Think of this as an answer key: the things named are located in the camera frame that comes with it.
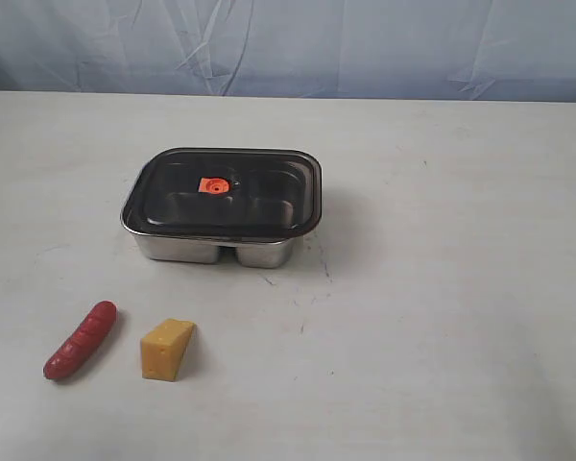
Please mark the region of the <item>red toy sausage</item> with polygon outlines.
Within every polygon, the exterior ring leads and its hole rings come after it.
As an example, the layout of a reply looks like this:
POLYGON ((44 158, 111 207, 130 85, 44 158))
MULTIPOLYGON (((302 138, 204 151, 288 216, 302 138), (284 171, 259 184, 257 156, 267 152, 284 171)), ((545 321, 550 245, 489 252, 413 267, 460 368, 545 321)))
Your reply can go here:
POLYGON ((108 337, 117 316, 117 307, 113 302, 96 303, 47 360, 43 367, 44 377, 58 381, 77 373, 108 337))

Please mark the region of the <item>yellow toy cheese wedge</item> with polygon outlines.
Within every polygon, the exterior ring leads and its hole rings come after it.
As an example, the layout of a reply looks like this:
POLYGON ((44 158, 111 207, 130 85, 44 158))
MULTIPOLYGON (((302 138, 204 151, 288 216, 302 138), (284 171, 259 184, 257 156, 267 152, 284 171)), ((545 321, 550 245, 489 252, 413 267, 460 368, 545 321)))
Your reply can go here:
POLYGON ((196 324, 166 319, 140 341, 143 378, 176 381, 196 324))

